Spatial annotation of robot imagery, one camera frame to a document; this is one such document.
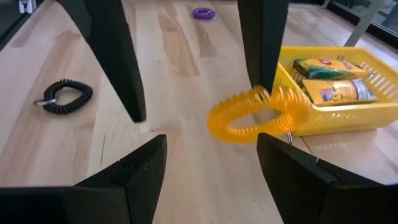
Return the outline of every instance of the snack package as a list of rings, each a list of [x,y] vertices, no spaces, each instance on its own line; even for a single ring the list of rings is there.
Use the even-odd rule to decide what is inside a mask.
[[[305,93],[315,106],[336,106],[377,101],[376,95],[362,78],[354,80],[324,81],[302,80]]]
[[[349,62],[322,59],[298,59],[293,68],[308,79],[341,80],[367,78],[370,71]]]

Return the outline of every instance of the wood grain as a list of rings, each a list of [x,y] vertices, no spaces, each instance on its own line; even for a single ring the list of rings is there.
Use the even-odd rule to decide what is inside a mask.
[[[123,5],[147,121],[130,120],[68,14],[57,2],[45,1],[0,52],[0,186],[73,185],[165,133],[167,171],[154,223],[282,223],[255,145],[219,142],[206,130],[215,103],[250,88],[236,3],[123,0]],[[217,19],[193,20],[194,7],[215,8]],[[342,45],[352,30],[326,10],[291,9],[284,45]],[[365,35],[359,45],[398,67],[397,52],[376,39]],[[34,106],[61,78],[89,84],[94,98],[68,116]],[[238,123],[255,120],[249,116]],[[294,144],[389,184],[398,180],[397,134],[393,123],[295,138]]]

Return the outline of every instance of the purple object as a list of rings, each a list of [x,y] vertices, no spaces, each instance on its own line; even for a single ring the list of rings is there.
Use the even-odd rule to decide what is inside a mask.
[[[216,11],[209,8],[196,8],[193,10],[192,15],[195,19],[214,19]]]

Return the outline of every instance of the wooden table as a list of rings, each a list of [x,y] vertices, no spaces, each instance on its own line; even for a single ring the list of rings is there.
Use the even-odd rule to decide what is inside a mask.
[[[45,1],[0,52],[0,186],[73,185],[165,133],[169,154],[154,223],[282,223],[255,145],[219,142],[206,130],[215,103],[250,88],[236,3],[123,3],[142,73],[147,121],[130,120],[67,13],[57,2]],[[190,13],[198,6],[215,8],[217,20],[194,21]],[[284,44],[342,45],[352,28],[328,11],[295,9]],[[398,67],[397,53],[372,37],[359,45]],[[89,84],[93,99],[67,116],[34,106],[61,78]],[[64,93],[64,101],[76,95]],[[397,136],[394,123],[294,142],[388,184],[398,181]]]

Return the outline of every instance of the yellow basket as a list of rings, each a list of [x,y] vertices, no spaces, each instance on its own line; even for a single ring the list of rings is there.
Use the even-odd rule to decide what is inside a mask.
[[[380,128],[398,119],[398,73],[368,51],[356,47],[282,47],[274,86],[299,90],[293,61],[299,58],[347,60],[371,71],[366,84],[376,103],[349,106],[312,106],[310,119],[294,134],[307,136]]]

